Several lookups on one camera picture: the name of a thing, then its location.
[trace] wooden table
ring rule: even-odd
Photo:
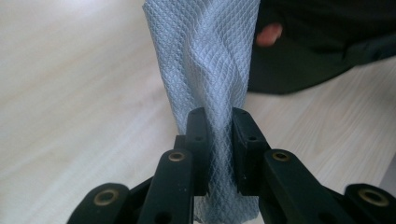
[[[172,147],[143,2],[0,3],[0,223],[65,223],[92,188],[136,186]],[[323,185],[378,185],[396,152],[395,64],[249,94],[245,109]]]

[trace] black garment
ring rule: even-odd
[[[249,91],[291,93],[396,55],[396,0],[263,0],[255,36],[272,22],[283,33],[253,44]]]

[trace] towel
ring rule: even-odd
[[[209,193],[194,199],[195,220],[242,223],[259,213],[233,178],[232,107],[242,107],[259,0],[147,0],[143,5],[163,83],[181,134],[204,107],[212,142]]]

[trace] cloth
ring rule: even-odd
[[[242,223],[257,197],[237,193],[231,152],[232,107],[242,107],[259,0],[147,0],[143,5],[164,86],[181,134],[187,115],[205,108],[212,162],[209,194],[196,197],[204,223]]]

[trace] light wood surface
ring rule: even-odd
[[[172,147],[143,2],[0,2],[0,223],[65,223],[91,189],[136,186]],[[249,94],[245,109],[325,186],[379,185],[396,152],[395,67]]]

